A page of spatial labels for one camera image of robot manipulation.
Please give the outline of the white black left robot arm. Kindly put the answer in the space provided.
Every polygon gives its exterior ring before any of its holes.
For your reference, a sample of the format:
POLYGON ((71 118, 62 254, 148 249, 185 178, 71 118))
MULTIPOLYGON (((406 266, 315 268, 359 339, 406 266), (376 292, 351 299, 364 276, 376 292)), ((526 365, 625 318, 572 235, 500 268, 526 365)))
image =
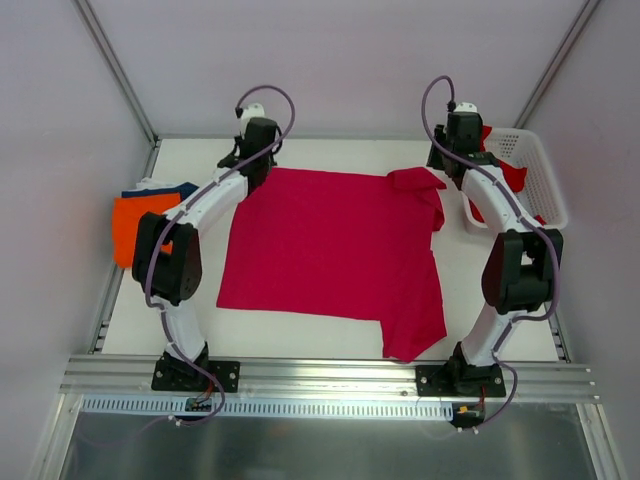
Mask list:
POLYGON ((191 305, 203 275, 201 237, 264 184, 283 136, 260 104, 236 112, 240 132, 211 180, 177 206, 144 214, 137 227, 132 276, 160 315, 167 340, 161 360, 188 390, 203 387, 209 377, 208 346, 191 305))

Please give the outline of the magenta t shirt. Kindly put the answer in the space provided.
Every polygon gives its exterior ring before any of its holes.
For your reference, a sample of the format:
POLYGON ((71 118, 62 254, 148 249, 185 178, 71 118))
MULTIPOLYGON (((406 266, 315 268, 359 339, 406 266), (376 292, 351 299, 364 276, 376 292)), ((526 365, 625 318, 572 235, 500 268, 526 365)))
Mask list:
POLYGON ((384 357, 415 360, 447 334, 444 187, 423 167, 274 170, 235 210, 218 306, 375 321, 384 357))

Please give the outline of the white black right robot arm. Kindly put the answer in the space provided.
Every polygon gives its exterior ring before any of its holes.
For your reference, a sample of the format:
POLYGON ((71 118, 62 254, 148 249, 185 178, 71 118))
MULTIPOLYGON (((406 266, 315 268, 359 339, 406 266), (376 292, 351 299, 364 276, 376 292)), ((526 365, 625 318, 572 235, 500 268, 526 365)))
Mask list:
POLYGON ((483 120, 474 105, 449 103, 446 123, 428 134, 429 166, 443 171, 476 206, 494 237, 481 277, 481 313, 430 380, 466 396, 499 381, 497 356, 516 326, 536 320, 536 311, 555 300, 563 238, 524 209, 499 160, 483 150, 483 120))

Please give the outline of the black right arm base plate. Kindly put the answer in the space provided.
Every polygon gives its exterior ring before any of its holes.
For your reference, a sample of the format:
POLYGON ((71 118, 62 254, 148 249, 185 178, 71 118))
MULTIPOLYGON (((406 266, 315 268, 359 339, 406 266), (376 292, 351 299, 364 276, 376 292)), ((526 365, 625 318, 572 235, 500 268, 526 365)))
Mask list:
POLYGON ((450 365, 418 365, 414 369, 417 394, 420 397, 506 396, 502 370, 497 364, 484 367, 450 365))

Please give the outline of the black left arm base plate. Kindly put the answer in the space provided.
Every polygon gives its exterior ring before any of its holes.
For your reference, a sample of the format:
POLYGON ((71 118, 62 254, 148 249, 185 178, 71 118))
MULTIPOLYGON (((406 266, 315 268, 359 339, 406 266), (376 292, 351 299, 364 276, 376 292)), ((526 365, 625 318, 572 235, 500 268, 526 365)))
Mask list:
MULTIPOLYGON (((241 363, 237 361, 209 360, 200 367, 213 376, 225 393, 236 393, 240 380, 241 363)), ((171 355, 163 355, 155 364, 151 389, 161 392, 205 392, 210 379, 185 362, 171 355)))

